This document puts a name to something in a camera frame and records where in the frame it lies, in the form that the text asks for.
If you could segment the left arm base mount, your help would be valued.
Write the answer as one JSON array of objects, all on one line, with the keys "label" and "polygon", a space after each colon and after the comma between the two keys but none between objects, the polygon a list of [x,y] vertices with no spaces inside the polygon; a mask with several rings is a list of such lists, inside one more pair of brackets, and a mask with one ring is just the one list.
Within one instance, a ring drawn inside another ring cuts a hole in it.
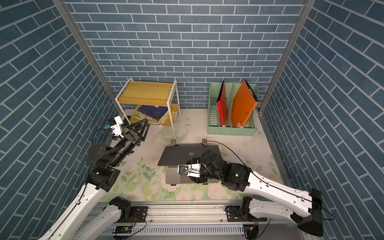
[{"label": "left arm base mount", "polygon": [[118,223],[124,222],[139,222],[143,223],[148,214],[147,206],[132,206],[131,201],[122,197],[115,197],[109,202],[110,206],[116,206],[120,213],[118,216]]}]

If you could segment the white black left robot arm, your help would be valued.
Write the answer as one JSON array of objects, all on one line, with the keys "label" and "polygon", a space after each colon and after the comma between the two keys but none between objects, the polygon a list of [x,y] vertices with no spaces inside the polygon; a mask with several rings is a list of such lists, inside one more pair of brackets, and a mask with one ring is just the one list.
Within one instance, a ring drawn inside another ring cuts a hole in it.
[{"label": "white black left robot arm", "polygon": [[101,214],[81,227],[91,210],[115,184],[120,175],[117,167],[145,141],[150,127],[147,120],[125,125],[119,116],[109,120],[109,124],[120,141],[113,148],[102,143],[90,147],[87,162],[93,169],[87,182],[64,213],[41,236],[42,240],[95,240],[112,224],[132,220],[131,202],[116,197]]}]

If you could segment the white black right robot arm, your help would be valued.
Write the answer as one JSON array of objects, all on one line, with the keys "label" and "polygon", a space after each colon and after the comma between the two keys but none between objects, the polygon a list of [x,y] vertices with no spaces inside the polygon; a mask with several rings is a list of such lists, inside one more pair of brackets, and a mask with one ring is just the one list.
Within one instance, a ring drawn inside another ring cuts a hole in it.
[{"label": "white black right robot arm", "polygon": [[195,183],[218,180],[232,191],[258,195],[288,210],[288,218],[298,228],[310,235],[324,235],[322,193],[317,189],[302,191],[272,181],[245,165],[227,163],[212,151],[206,151],[201,157],[178,167],[179,175],[188,176]]}]

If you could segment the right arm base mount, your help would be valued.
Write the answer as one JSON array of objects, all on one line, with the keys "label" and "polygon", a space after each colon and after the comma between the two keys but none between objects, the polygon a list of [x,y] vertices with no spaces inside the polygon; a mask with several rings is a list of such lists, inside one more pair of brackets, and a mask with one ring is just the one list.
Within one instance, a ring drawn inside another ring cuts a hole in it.
[{"label": "right arm base mount", "polygon": [[244,197],[240,206],[226,206],[225,212],[227,214],[228,222],[266,222],[267,218],[255,218],[250,213],[251,197]]}]

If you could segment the grey laptop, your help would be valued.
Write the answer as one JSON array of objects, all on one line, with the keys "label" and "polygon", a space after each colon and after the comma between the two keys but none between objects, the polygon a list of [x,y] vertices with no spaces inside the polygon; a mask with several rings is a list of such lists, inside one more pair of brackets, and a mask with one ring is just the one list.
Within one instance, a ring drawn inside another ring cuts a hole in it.
[{"label": "grey laptop", "polygon": [[200,157],[204,152],[211,150],[221,155],[217,145],[200,146],[194,150],[197,144],[180,144],[165,147],[163,154],[159,160],[158,166],[165,167],[167,185],[175,186],[179,184],[194,184],[188,176],[182,176],[178,173],[178,165],[187,165],[191,157]]}]

